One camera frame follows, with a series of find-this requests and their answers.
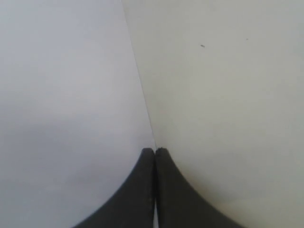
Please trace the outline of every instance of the gray wall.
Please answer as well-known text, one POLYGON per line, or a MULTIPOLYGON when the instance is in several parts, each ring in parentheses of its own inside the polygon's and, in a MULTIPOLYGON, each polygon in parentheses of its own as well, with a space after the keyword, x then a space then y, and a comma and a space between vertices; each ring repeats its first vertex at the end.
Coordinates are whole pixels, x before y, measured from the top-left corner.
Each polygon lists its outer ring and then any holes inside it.
POLYGON ((123 4, 157 146, 236 221, 302 228, 304 1, 123 4))
POLYGON ((0 227, 69 228, 154 147, 119 0, 0 2, 0 227))

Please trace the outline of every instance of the white surface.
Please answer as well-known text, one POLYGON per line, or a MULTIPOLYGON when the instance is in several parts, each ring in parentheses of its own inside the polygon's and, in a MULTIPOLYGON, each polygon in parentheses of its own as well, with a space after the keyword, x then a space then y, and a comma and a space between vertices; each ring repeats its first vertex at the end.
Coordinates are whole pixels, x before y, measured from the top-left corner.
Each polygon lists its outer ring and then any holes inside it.
POLYGON ((154 141, 119 0, 0 2, 0 227, 69 228, 154 141))
POLYGON ((303 227, 304 1, 123 4, 157 146, 241 224, 303 227))

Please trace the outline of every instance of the white wall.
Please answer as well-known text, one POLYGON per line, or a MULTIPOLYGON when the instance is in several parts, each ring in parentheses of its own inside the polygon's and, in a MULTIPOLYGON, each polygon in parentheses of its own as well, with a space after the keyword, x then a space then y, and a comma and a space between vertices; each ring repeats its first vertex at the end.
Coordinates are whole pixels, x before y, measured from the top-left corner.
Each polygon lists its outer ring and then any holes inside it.
POLYGON ((69 228, 154 140, 119 0, 0 2, 0 227, 69 228))
POLYGON ((303 227, 304 2, 123 4, 157 146, 241 224, 303 227))

